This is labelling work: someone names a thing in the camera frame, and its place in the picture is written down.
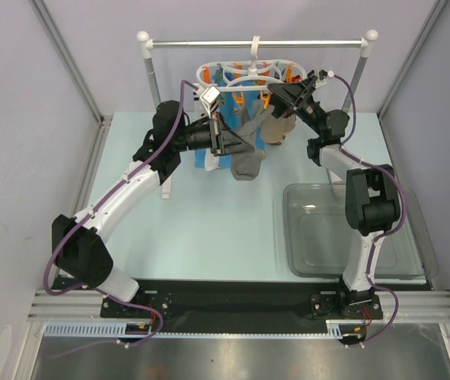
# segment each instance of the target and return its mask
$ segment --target gray cloth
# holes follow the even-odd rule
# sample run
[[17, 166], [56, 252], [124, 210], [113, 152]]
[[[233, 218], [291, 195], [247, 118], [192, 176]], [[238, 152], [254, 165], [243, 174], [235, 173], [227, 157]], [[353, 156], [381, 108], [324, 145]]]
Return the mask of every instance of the gray cloth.
[[256, 131], [262, 122], [274, 111], [274, 106], [269, 105], [267, 109], [263, 108], [264, 102], [257, 100], [252, 105], [252, 120], [244, 123], [242, 127], [236, 129], [236, 133], [246, 142], [255, 147], [252, 153], [236, 153], [232, 155], [233, 178], [237, 181], [252, 181], [259, 174], [259, 168], [262, 160], [265, 158], [265, 152], [256, 147]]

